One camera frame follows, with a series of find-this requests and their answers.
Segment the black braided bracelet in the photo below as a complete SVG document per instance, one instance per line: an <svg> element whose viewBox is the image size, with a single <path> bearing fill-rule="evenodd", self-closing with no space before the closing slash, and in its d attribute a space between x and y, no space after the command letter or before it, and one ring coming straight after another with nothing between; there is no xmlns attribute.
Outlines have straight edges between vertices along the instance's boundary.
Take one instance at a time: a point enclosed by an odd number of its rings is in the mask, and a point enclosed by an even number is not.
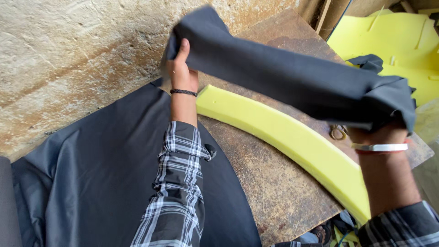
<svg viewBox="0 0 439 247"><path fill-rule="evenodd" d="M191 92L191 91L188 91L188 90L181 90L181 89L171 89L171 94L173 94L173 93L190 94L190 95L193 95L195 97L198 95L197 93L194 93L194 92Z"/></svg>

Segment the wooden board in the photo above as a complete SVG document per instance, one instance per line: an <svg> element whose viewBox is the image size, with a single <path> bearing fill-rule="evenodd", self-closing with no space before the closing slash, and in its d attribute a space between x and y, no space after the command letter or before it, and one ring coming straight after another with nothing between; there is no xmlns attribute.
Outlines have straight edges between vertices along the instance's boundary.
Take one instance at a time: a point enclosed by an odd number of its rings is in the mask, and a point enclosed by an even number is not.
<svg viewBox="0 0 439 247"><path fill-rule="evenodd" d="M285 10L237 37L344 63L293 10ZM265 95L200 73L199 90L208 84L252 98L302 121L358 162L358 156L350 148L350 140L331 139L326 122L312 119ZM164 89L169 91L169 85L164 86ZM217 120L204 116L199 116L199 120L218 142L235 169L252 208L263 246L291 241L343 209L313 177L277 149ZM414 145L409 151L413 166L432 156L430 148L416 135Z"/></svg>

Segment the concrete wall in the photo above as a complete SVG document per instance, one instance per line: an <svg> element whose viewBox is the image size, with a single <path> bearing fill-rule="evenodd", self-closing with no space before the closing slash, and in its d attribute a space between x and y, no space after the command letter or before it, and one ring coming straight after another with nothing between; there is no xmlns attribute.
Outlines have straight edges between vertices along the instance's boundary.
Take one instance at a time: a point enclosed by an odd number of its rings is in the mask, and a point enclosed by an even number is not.
<svg viewBox="0 0 439 247"><path fill-rule="evenodd" d="M0 155L159 76L175 22L212 4L236 34L284 9L311 20L320 0L0 0Z"/></svg>

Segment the silver bangle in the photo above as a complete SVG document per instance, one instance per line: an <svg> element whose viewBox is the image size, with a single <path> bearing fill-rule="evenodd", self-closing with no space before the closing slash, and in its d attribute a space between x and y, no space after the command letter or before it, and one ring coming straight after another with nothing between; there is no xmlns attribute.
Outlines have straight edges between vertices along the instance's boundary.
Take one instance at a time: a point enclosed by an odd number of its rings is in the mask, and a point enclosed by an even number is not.
<svg viewBox="0 0 439 247"><path fill-rule="evenodd" d="M376 145L362 145L358 143L352 143L352 147L361 151L372 152L389 152L389 151L404 151L409 149L407 143L402 144L376 144Z"/></svg>

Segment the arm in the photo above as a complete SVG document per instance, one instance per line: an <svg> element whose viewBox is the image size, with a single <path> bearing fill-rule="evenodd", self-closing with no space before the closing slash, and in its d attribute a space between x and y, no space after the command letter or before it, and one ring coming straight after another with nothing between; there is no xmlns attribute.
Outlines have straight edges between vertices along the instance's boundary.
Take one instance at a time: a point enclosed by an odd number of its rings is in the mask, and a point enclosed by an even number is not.
<svg viewBox="0 0 439 247"><path fill-rule="evenodd" d="M355 143L403 143L405 127L391 123L372 134L350 129ZM404 152L360 154L372 219L359 230L362 246L424 246L439 244L439 219L422 202Z"/></svg>
<svg viewBox="0 0 439 247"><path fill-rule="evenodd" d="M198 75L190 73L185 63L188 54L187 42L168 63L172 86L197 91ZM153 183L157 193L151 197L131 247L199 245L205 216L199 159L211 160L214 155L202 145L196 126L195 97L173 94L171 123Z"/></svg>
<svg viewBox="0 0 439 247"><path fill-rule="evenodd" d="M354 143L397 144L404 143L407 130L399 123L391 123L372 134L361 130L349 130L349 134ZM372 217L421 201L404 152L360 154L359 160Z"/></svg>

